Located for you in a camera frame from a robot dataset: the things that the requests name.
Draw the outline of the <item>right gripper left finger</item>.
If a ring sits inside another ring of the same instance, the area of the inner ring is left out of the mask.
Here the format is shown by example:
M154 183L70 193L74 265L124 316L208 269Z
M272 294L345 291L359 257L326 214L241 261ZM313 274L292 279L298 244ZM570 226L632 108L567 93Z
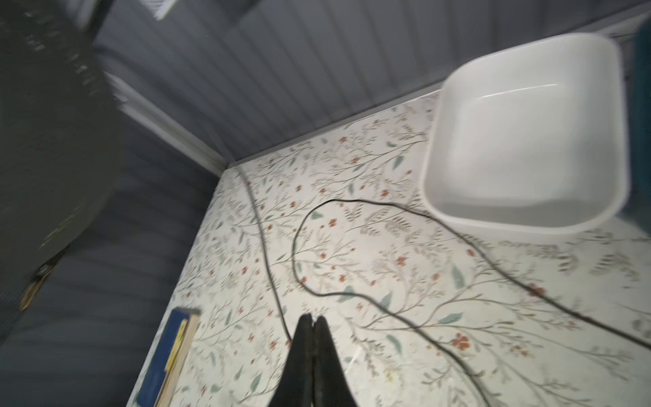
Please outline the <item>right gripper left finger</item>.
M281 380L269 407L310 407L313 400L315 357L314 324L302 315L293 337Z

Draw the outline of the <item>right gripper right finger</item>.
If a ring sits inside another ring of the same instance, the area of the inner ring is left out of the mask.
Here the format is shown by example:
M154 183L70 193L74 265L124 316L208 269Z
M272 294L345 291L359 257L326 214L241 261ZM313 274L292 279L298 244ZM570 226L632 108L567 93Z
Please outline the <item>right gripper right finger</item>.
M327 319L319 316L314 325L313 406L357 407L340 359L337 354Z

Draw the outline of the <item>grey perforated cable spool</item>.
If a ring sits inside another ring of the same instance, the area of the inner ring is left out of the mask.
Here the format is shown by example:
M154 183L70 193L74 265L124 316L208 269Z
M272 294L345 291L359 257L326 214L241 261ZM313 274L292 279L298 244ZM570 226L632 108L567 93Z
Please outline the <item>grey perforated cable spool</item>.
M1 4L1 335L38 270L94 221L123 121L88 38L53 1Z

